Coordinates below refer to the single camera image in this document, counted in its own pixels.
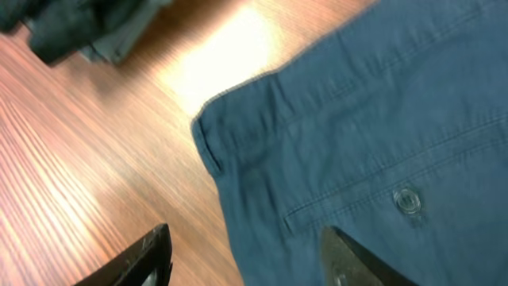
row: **stitching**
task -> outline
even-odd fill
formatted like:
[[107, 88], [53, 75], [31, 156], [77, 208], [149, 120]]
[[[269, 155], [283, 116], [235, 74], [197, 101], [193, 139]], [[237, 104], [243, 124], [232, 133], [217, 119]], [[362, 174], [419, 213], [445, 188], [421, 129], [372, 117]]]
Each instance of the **stitching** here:
[[[489, 5], [493, 5], [496, 1], [488, 2], [488, 3], [479, 3], [481, 7], [487, 7]], [[403, 61], [407, 61], [413, 57], [415, 57], [419, 52], [425, 51], [427, 48], [437, 44], [440, 41], [444, 41], [447, 37], [450, 37], [456, 29], [458, 29], [462, 24], [467, 21], [472, 21], [476, 19], [482, 13], [481, 9], [472, 9], [471, 11], [466, 12], [465, 14], [459, 16], [452, 24], [443, 29], [436, 31], [432, 37], [428, 39], [424, 39], [420, 44], [417, 44], [413, 48], [409, 48], [406, 52], [404, 52], [400, 56], [394, 56], [392, 60], [387, 60], [383, 66], [378, 71], [375, 71], [370, 75], [370, 77], [380, 77], [384, 75], [386, 72], [389, 72], [391, 69], [395, 68], [398, 64]], [[338, 90], [334, 92], [335, 95], [331, 95], [331, 99], [328, 102], [322, 103], [319, 107], [314, 108], [313, 110], [306, 110], [303, 114], [295, 115], [293, 118], [287, 119], [285, 122], [279, 125], [279, 127], [275, 127], [272, 131], [267, 132], [266, 134], [262, 133], [253, 133], [252, 135], [245, 136], [243, 138], [236, 139], [237, 146], [232, 147], [230, 151], [241, 151], [242, 149], [246, 149], [250, 145], [253, 145], [259, 140], [271, 140], [281, 129], [287, 128], [290, 124], [301, 120], [304, 117], [309, 116], [309, 114], [315, 113], [317, 110], [327, 106], [330, 102], [334, 102], [344, 96], [349, 96], [351, 93], [361, 86], [365, 79], [350, 79], [345, 80], [346, 83], [342, 84], [342, 87], [338, 87]]]
[[350, 188], [352, 185], [359, 184], [359, 183], [361, 183], [362, 181], [365, 181], [367, 178], [369, 178], [371, 176], [376, 176], [376, 175], [380, 174], [381, 172], [386, 171], [387, 169], [395, 167], [398, 164], [403, 164], [404, 162], [406, 162], [408, 160], [411, 160], [411, 159], [413, 159], [413, 158], [415, 158], [417, 156], [422, 155], [423, 153], [431, 151], [432, 149], [438, 148], [438, 147], [440, 147], [440, 146], [442, 146], [442, 145], [444, 145], [444, 144], [446, 144], [446, 143], [448, 143], [448, 142], [450, 142], [452, 140], [457, 139], [458, 137], [462, 137], [462, 136], [468, 135], [468, 134], [474, 134], [474, 133], [479, 132], [481, 130], [484, 130], [484, 129], [488, 128], [488, 127], [491, 127], [493, 125], [497, 125], [500, 122], [503, 122], [505, 120], [508, 120], [508, 114], [503, 114], [503, 115], [501, 115], [498, 118], [495, 118], [495, 119], [483, 122], [483, 123], [479, 124], [478, 126], [473, 127], [472, 129], [466, 129], [466, 130], [463, 130], [463, 131], [459, 131], [458, 133], [455, 133], [451, 137], [448, 137], [448, 138], [446, 138], [446, 139], [444, 139], [442, 141], [437, 141], [437, 142], [431, 144], [428, 147], [423, 147], [421, 149], [421, 151], [411, 153], [407, 157], [404, 157], [401, 160], [397, 160], [394, 163], [389, 164], [389, 165], [387, 165], [387, 166], [385, 166], [383, 168], [380, 168], [380, 169], [377, 169], [375, 171], [372, 171], [372, 172], [368, 173], [365, 176], [362, 176], [361, 178], [359, 178], [357, 180], [351, 180], [351, 181], [348, 181], [348, 182], [346, 182], [346, 183], [344, 183], [344, 184], [342, 184], [340, 186], [333, 187], [330, 191], [322, 193], [318, 197], [315, 197], [314, 199], [311, 199], [310, 201], [308, 201], [308, 202], [306, 202], [306, 203], [304, 203], [302, 205], [299, 205], [297, 207], [294, 207], [294, 208], [290, 209], [288, 211], [286, 217], [291, 216], [295, 212], [298, 212], [298, 211], [301, 211], [303, 209], [306, 209], [307, 207], [317, 203], [318, 201], [326, 199], [327, 197], [330, 197], [331, 195], [334, 195], [339, 189]]
[[490, 149], [492, 147], [495, 147], [496, 145], [504, 146], [506, 144], [508, 144], [508, 139], [504, 138], [504, 139], [500, 139], [498, 141], [494, 141], [494, 142], [491, 142], [491, 143], [488, 143], [485, 145], [477, 146], [477, 147], [475, 147], [473, 149], [469, 149], [467, 151], [463, 151], [462, 153], [458, 153], [452, 157], [449, 157], [448, 159], [444, 159], [436, 164], [433, 164], [432, 166], [424, 169], [423, 171], [415, 172], [413, 175], [410, 175], [407, 178], [390, 185], [390, 187], [386, 187], [383, 191], [378, 191], [375, 194], [372, 194], [364, 199], [360, 199], [360, 200], [358, 200], [358, 201], [356, 201], [344, 208], [332, 211], [326, 215], [321, 216], [320, 218], [313, 219], [311, 222], [307, 223], [305, 226], [296, 227], [296, 229], [299, 229], [299, 230], [292, 230], [291, 228], [289, 230], [293, 235], [300, 234], [304, 231], [309, 230], [312, 226], [319, 223], [320, 221], [326, 220], [330, 217], [334, 217], [334, 216], [337, 216], [340, 214], [352, 213], [353, 211], [357, 210], [359, 207], [362, 207], [363, 205], [365, 205], [367, 203], [382, 199], [384, 196], [387, 196], [391, 193], [391, 190], [394, 188], [394, 186], [400, 185], [403, 182], [407, 182], [409, 180], [415, 180], [417, 178], [423, 177], [432, 171], [435, 171], [439, 168], [443, 168], [445, 165], [453, 162], [456, 159], [465, 160], [467, 157], [470, 157], [470, 156], [472, 156], [476, 153], [479, 153], [483, 150]]

